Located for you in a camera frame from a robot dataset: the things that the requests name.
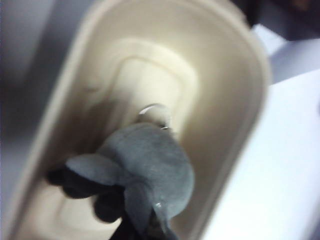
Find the stuffed animal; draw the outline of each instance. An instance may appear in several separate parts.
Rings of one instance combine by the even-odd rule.
[[[151,123],[115,131],[95,153],[70,157],[47,179],[71,198],[97,195],[99,219],[122,217],[111,237],[119,240],[178,239],[170,219],[184,210],[194,187],[183,149],[168,130]]]

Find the plush toy head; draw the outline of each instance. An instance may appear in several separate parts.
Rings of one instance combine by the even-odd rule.
[[[169,220],[186,207],[194,186],[185,152],[150,123],[117,130],[96,153],[69,158],[48,179],[72,198],[98,195],[98,218],[113,222],[122,217],[114,236],[131,223],[133,239],[177,239]]]

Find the metal ring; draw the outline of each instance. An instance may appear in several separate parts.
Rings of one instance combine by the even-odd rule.
[[[153,103],[150,105],[147,105],[145,108],[143,108],[138,115],[139,120],[141,120],[142,116],[144,116],[149,110],[154,109],[154,108],[161,108],[164,110],[164,123],[160,125],[161,129],[163,130],[167,130],[170,129],[171,126],[171,114],[170,111],[168,109],[168,107],[166,107],[163,104],[160,103]]]

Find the white wall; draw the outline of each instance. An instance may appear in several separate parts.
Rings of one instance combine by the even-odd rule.
[[[308,239],[320,216],[320,70],[270,87],[205,240]]]

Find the beige ceramic surface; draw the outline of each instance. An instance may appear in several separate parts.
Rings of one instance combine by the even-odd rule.
[[[269,79],[249,29],[221,2],[106,0],[92,7],[16,191],[7,228],[12,239],[108,239],[120,220],[99,222],[92,199],[67,199],[43,175],[69,155],[93,152],[153,103],[170,109],[196,176],[190,204],[173,228],[182,240],[200,239]]]

